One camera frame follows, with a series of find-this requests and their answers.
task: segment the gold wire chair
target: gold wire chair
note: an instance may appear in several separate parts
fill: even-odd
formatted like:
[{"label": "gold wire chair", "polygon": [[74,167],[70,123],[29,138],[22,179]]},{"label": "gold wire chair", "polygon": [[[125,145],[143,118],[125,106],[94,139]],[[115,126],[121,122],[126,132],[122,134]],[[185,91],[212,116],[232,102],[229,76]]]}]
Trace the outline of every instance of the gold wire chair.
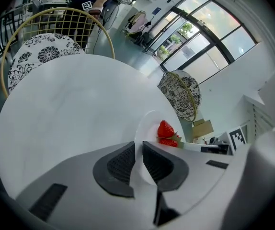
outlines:
[{"label": "gold wire chair", "polygon": [[192,95],[187,84],[176,73],[165,72],[158,88],[169,100],[179,118],[188,122],[195,121],[197,116],[196,96]]},{"label": "gold wire chair", "polygon": [[16,35],[18,35],[19,43],[23,44],[38,34],[65,34],[73,38],[74,41],[78,39],[76,43],[78,43],[84,52],[87,53],[88,50],[92,49],[92,45],[96,44],[96,40],[94,40],[94,38],[97,38],[98,35],[91,34],[95,26],[98,26],[107,37],[107,41],[111,49],[111,56],[115,59],[113,44],[109,34],[96,18],[84,11],[65,7],[52,8],[39,12],[23,22],[10,38],[3,52],[0,80],[5,97],[7,98],[9,94],[4,82],[4,65],[6,62],[6,54]]}]

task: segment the window frame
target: window frame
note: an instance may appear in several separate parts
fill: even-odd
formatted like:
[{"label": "window frame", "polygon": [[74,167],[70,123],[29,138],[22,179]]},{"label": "window frame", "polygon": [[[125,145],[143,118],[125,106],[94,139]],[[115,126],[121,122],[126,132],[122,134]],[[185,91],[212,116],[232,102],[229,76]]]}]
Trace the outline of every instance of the window frame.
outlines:
[{"label": "window frame", "polygon": [[[174,12],[177,14],[177,16],[175,18],[177,18],[179,16],[183,17],[184,19],[186,19],[189,23],[193,24],[195,27],[197,27],[199,29],[199,31],[197,33],[195,33],[194,35],[192,35],[190,38],[187,39],[187,41],[185,43],[183,43],[179,48],[177,48],[172,54],[170,54],[161,64],[160,67],[163,71],[167,71],[167,69],[165,68],[164,64],[171,58],[173,57],[179,50],[181,50],[187,43],[189,43],[195,36],[197,36],[198,34],[201,34],[203,37],[205,37],[206,40],[209,41],[209,45],[206,46],[203,50],[201,50],[200,52],[198,52],[197,54],[195,54],[192,58],[190,58],[189,60],[187,60],[185,63],[183,63],[180,67],[177,68],[177,70],[183,70],[184,68],[186,68],[187,66],[189,66],[193,61],[195,61],[196,59],[198,59],[200,56],[202,56],[204,53],[206,53],[208,50],[210,50],[212,47],[216,46],[217,49],[220,51],[220,53],[222,54],[222,56],[225,58],[225,60],[227,61],[228,65],[230,65],[231,63],[233,63],[235,60],[239,59],[240,57],[238,57],[237,59],[235,59],[232,54],[230,53],[230,51],[227,49],[227,47],[223,44],[223,40],[228,37],[230,34],[232,34],[233,32],[235,32],[236,30],[238,30],[239,28],[243,28],[244,31],[248,34],[248,36],[252,39],[252,41],[254,42],[254,44],[256,45],[258,42],[255,40],[255,38],[253,37],[253,35],[250,33],[249,30],[247,30],[246,26],[244,23],[242,23],[233,13],[231,13],[228,9],[226,9],[223,5],[219,4],[218,2],[216,2],[215,0],[208,0],[206,2],[204,2],[203,4],[201,4],[200,6],[198,6],[196,9],[194,9],[192,12],[187,13],[184,10],[181,10],[178,8],[179,5],[181,5],[183,2],[185,2],[186,0],[181,0],[179,3],[177,3],[175,6],[173,6],[160,20],[157,21],[157,23],[153,26],[153,28],[163,19],[165,18],[170,12]],[[193,14],[195,12],[197,12],[198,10],[200,10],[201,8],[203,8],[204,6],[206,6],[209,3],[214,3],[217,6],[221,7],[223,10],[225,10],[228,14],[230,14],[230,16],[232,16],[238,23],[239,26],[237,26],[236,28],[234,28],[231,32],[227,33],[225,36],[223,36],[221,39],[219,39],[210,29],[208,29],[205,25],[201,25],[200,21],[198,19],[196,19]],[[173,22],[170,21],[154,38],[153,41],[149,44],[149,46],[147,48],[145,48],[145,52],[148,51],[148,49],[157,41],[157,39],[165,32],[166,28]]]}]

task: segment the person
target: person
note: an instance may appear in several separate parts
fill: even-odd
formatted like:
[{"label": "person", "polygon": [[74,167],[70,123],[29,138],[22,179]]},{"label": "person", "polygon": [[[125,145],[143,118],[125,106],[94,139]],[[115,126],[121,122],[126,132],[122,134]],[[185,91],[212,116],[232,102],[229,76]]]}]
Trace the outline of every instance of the person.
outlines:
[{"label": "person", "polygon": [[[73,0],[68,7],[83,10],[82,4],[88,1],[91,1],[92,3],[92,8],[88,11],[88,13],[98,19],[104,7],[111,0]],[[88,42],[88,37],[93,30],[94,23],[85,17],[79,17],[79,15],[80,14],[77,12],[66,11],[64,23],[62,25],[64,29],[61,34],[68,35],[73,38],[75,30],[77,30],[76,42],[83,49],[85,49]]]}]

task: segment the strawberry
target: strawberry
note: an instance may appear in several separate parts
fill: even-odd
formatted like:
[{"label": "strawberry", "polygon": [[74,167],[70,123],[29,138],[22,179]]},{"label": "strawberry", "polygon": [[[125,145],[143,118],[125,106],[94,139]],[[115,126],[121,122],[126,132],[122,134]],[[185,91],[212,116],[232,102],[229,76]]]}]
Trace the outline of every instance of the strawberry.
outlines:
[{"label": "strawberry", "polygon": [[171,146],[171,147],[177,147],[178,146],[177,141],[171,140],[171,139],[165,139],[165,138],[159,139],[159,143],[163,144],[163,145]]},{"label": "strawberry", "polygon": [[174,129],[172,128],[172,126],[165,120],[162,120],[158,128],[158,137],[169,138],[169,137],[172,137],[173,135],[174,135]]}]

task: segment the white round table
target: white round table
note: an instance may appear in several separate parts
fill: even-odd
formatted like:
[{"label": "white round table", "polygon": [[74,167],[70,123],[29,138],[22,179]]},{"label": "white round table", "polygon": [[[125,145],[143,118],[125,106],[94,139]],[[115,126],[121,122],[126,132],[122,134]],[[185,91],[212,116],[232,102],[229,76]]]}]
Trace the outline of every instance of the white round table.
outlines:
[{"label": "white round table", "polygon": [[15,199],[67,158],[133,141],[151,110],[160,111],[184,138],[164,94],[127,64],[72,55],[34,69],[0,114],[0,177],[7,193]]}]

